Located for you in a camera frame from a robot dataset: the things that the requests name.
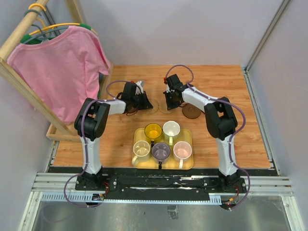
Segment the large woven rattan coaster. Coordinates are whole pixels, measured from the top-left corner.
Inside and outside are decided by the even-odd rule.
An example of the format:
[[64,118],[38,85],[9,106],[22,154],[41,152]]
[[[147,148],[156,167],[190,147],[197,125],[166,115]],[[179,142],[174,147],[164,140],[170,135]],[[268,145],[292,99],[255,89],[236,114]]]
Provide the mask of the large woven rattan coaster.
[[149,102],[151,103],[151,105],[153,106],[152,108],[149,108],[149,109],[146,109],[144,110],[143,112],[146,113],[146,114],[154,114],[158,111],[159,109],[159,103],[157,100],[155,99],[149,99]]

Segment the small woven rattan coaster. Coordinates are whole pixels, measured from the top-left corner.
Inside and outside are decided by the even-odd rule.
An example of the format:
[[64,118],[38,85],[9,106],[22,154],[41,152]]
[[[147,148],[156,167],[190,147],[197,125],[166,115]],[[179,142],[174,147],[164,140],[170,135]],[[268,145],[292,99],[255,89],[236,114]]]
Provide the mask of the small woven rattan coaster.
[[165,101],[160,101],[160,102],[159,102],[159,110],[160,110],[163,114],[166,114],[166,115],[172,114],[172,113],[174,113],[174,112],[176,111],[176,109],[170,109],[170,110],[168,110],[167,104],[166,104]]

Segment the brown wooden coaster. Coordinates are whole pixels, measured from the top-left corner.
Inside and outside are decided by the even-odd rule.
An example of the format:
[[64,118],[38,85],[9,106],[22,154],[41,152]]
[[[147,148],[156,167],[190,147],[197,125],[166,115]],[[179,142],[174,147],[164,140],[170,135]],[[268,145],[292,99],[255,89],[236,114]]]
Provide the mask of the brown wooden coaster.
[[188,119],[196,119],[201,115],[201,110],[193,105],[187,105],[182,108],[183,115]]

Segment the white cup green handle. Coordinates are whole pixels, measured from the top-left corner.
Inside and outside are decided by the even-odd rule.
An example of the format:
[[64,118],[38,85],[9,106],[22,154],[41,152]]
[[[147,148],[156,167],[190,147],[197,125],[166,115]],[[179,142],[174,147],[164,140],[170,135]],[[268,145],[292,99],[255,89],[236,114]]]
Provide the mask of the white cup green handle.
[[168,121],[163,125],[164,138],[172,146],[180,133],[180,125],[175,121]]

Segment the pink cup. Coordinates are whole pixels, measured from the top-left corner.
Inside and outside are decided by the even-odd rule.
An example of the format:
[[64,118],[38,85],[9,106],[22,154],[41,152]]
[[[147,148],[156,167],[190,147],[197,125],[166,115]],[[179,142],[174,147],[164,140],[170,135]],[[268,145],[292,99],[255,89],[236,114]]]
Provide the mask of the pink cup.
[[192,153],[192,147],[188,142],[179,141],[174,145],[173,158],[179,163],[179,169],[183,169],[184,163],[189,160]]

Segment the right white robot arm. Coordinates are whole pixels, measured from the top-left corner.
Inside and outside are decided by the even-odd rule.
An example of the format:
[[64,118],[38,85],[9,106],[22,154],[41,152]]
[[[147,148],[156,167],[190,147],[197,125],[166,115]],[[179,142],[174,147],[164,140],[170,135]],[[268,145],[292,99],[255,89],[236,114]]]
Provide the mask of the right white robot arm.
[[167,109],[175,109],[182,103],[191,104],[205,114],[206,128],[215,138],[218,147],[218,187],[223,192],[234,189],[240,179],[236,167],[234,133],[238,122],[229,99],[216,98],[200,92],[196,87],[184,85],[176,74],[164,78]]

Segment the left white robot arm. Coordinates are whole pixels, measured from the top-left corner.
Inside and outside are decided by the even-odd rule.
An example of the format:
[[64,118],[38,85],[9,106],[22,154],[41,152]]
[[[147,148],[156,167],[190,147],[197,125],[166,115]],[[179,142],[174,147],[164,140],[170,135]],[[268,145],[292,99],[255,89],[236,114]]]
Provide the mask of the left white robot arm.
[[83,145],[84,165],[77,176],[76,190],[98,190],[105,183],[103,167],[100,161],[100,139],[105,131],[110,115],[129,114],[133,110],[152,109],[144,81],[126,81],[124,89],[111,100],[87,98],[74,122],[74,128]]

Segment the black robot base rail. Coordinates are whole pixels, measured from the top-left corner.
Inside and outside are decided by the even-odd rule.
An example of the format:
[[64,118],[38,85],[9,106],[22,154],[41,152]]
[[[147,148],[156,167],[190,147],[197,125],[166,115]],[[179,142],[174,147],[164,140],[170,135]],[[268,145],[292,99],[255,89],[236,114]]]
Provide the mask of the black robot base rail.
[[102,192],[107,199],[141,202],[197,202],[209,200],[210,193],[247,193],[248,183],[239,172],[224,177],[216,169],[102,168],[97,176],[77,177],[78,191]]

